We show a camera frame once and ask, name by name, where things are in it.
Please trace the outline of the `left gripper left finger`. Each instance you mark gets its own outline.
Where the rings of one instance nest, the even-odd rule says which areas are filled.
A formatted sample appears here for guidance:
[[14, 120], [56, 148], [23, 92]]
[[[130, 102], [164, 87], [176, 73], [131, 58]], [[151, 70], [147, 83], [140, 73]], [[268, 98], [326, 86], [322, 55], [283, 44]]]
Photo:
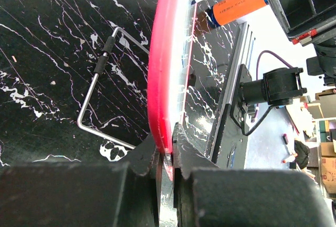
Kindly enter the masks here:
[[110, 163], [22, 163], [1, 171], [1, 226], [158, 226], [152, 135]]

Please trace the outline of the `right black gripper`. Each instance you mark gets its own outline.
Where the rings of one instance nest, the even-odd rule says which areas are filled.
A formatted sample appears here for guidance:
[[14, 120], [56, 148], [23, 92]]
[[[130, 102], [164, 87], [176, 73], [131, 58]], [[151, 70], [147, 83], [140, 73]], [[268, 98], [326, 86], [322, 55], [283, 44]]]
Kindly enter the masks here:
[[335, 46], [335, 0], [268, 0], [293, 44]]

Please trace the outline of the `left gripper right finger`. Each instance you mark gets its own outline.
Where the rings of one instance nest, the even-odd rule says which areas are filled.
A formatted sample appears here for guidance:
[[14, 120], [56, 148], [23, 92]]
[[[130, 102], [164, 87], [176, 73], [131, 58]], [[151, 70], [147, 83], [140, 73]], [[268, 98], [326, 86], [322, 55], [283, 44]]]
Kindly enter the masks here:
[[221, 169], [173, 131], [174, 207], [179, 226], [331, 226], [317, 185], [298, 171]]

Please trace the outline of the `pink framed whiteboard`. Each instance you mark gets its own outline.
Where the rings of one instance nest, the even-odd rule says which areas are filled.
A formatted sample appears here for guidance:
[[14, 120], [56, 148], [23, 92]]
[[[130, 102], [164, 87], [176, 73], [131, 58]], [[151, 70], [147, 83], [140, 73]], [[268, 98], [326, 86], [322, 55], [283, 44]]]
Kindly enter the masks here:
[[173, 131], [183, 122], [197, 5], [158, 0], [148, 68], [148, 121], [163, 166], [173, 178]]

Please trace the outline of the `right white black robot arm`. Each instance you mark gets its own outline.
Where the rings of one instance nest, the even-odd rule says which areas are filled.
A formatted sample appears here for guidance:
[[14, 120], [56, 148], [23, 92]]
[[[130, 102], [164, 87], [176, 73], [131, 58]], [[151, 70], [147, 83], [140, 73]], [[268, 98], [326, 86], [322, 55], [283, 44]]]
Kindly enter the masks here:
[[[243, 10], [249, 14], [269, 5], [287, 38], [293, 44], [312, 44], [316, 56], [306, 60], [307, 74], [323, 78], [324, 85], [335, 84], [335, 0], [243, 0]], [[269, 107], [255, 126], [241, 132], [249, 136], [265, 119], [272, 108], [292, 104], [294, 98], [303, 96], [307, 89], [301, 85], [303, 68], [278, 68], [265, 73], [260, 80], [240, 83], [237, 105], [242, 115], [248, 106], [268, 103]]]

